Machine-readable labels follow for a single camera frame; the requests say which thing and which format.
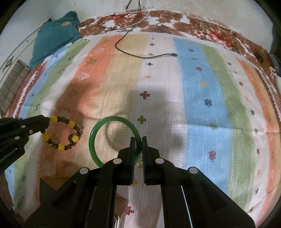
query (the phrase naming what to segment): bedsheet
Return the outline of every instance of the bedsheet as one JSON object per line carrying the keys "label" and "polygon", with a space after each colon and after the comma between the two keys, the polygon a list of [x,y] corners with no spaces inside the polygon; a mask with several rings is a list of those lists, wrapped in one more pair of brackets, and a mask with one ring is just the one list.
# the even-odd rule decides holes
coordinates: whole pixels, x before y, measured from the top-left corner
{"label": "bedsheet", "polygon": [[[181,168],[198,167],[258,226],[281,192],[280,101],[270,63],[263,67],[250,51],[242,56],[200,36],[130,32],[120,43],[129,53],[178,54],[143,60],[115,49],[124,33],[102,33],[46,58],[17,94],[10,115],[65,116],[83,134],[68,151],[51,148],[40,134],[30,138],[26,154],[5,171],[14,210],[26,219],[39,206],[39,178],[59,185],[80,167],[97,168],[90,131],[100,119],[119,115],[161,157]],[[246,42],[243,47],[248,50]],[[71,133],[60,124],[47,132],[63,144]],[[102,162],[116,157],[131,136],[120,123],[102,127],[96,138]],[[117,188],[129,200],[125,227],[163,227],[160,187],[145,186],[142,175],[136,167],[133,184]]]}

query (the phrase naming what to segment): green stripe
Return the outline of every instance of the green stripe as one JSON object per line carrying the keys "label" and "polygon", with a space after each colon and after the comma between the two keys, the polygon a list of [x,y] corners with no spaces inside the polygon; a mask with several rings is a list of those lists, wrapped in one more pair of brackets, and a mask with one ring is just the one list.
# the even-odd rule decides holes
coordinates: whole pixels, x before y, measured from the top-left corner
{"label": "green stripe", "polygon": [[241,208],[247,209],[254,194],[255,174],[254,142],[250,121],[241,102],[240,92],[233,83],[225,61],[216,49],[201,45],[208,63],[217,75],[225,96],[227,115],[233,127],[232,167],[228,183],[228,196]]}
{"label": "green stripe", "polygon": [[78,42],[74,43],[73,45],[69,46],[68,52],[65,54],[64,57],[62,57],[55,65],[53,70],[49,73],[48,78],[46,79],[44,85],[42,86],[41,90],[38,92],[38,94],[33,98],[32,104],[29,107],[29,110],[27,112],[27,118],[40,115],[40,106],[38,107],[38,110],[35,110],[34,107],[37,106],[37,104],[41,104],[44,97],[49,94],[49,91],[52,87],[52,85],[59,79],[59,77],[62,75],[63,71],[62,69],[66,69],[71,63],[73,58],[71,60],[68,60],[70,57],[77,55],[82,48],[84,48],[87,44],[87,40],[81,39]]}
{"label": "green stripe", "polygon": [[[76,56],[89,42],[89,40],[81,39],[71,46],[68,47],[68,50],[64,57],[62,57],[55,65],[53,70],[49,73],[48,78],[46,79],[44,85],[42,86],[39,93],[34,97],[31,106],[27,112],[26,118],[40,115],[40,106],[38,110],[35,110],[37,104],[41,104],[44,97],[47,96],[50,92],[52,85],[59,79],[62,75],[63,71],[58,73],[61,69],[66,69],[71,63],[71,60],[68,60],[71,56]],[[33,143],[33,137],[31,136],[28,143],[25,145],[26,151],[32,151],[34,147],[40,148],[39,145],[35,145]],[[24,198],[22,196],[26,195],[26,181],[22,181],[23,177],[26,176],[26,166],[28,165],[28,161],[32,160],[28,156],[23,156],[19,158],[15,162],[15,197],[14,197],[14,205],[17,208],[21,208],[23,206]]]}

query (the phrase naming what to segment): teal cloth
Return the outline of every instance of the teal cloth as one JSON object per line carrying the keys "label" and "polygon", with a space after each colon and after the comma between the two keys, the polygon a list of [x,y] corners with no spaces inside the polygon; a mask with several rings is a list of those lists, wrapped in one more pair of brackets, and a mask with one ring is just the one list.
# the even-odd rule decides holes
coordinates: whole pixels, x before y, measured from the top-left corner
{"label": "teal cloth", "polygon": [[45,22],[36,38],[30,68],[37,66],[44,59],[68,43],[81,38],[76,26],[80,23],[77,13],[69,11],[58,20]]}

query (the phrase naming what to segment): beige stripe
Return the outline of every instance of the beige stripe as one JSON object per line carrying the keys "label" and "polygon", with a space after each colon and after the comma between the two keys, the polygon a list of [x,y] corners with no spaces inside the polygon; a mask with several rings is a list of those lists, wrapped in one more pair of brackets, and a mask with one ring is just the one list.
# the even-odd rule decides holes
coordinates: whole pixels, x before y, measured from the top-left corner
{"label": "beige stripe", "polygon": [[[143,55],[143,51],[148,45],[148,37],[142,35],[128,35],[119,44],[119,48],[134,55]],[[88,101],[87,107],[79,107],[80,110],[90,118],[84,118],[84,133],[81,138],[85,143],[84,153],[76,157],[76,161],[85,161],[85,166],[96,168],[89,154],[88,140],[93,126],[102,118],[118,115],[124,118],[129,117],[132,107],[132,94],[139,81],[139,72],[142,59],[129,56],[127,54],[116,52],[112,59],[107,73],[104,75],[104,83],[93,99]],[[128,147],[130,137],[133,136],[127,126],[118,122],[110,122],[103,126],[96,137],[96,151],[100,160],[106,161],[117,156],[118,151]]]}

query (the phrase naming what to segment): bed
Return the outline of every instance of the bed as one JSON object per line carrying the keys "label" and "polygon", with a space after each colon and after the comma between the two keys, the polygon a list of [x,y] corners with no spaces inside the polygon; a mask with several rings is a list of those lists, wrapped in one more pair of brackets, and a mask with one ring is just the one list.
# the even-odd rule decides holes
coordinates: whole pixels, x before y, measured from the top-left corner
{"label": "bed", "polygon": [[[80,126],[75,147],[58,151],[30,137],[26,153],[5,171],[8,208],[25,220],[39,204],[39,179],[59,187],[79,168],[97,168],[89,153],[92,127],[104,117],[130,120],[150,146],[175,166],[198,167],[258,227],[281,194],[280,93],[269,54],[225,25],[180,12],[155,10],[119,44],[143,60],[119,52],[115,43],[136,17],[121,12],[81,22],[82,39],[62,47],[31,69],[7,116],[64,116]],[[51,125],[56,143],[70,131]],[[132,136],[120,123],[102,127],[96,149],[102,162],[116,157]],[[163,227],[159,186],[145,186],[142,167],[126,198],[125,227]]]}

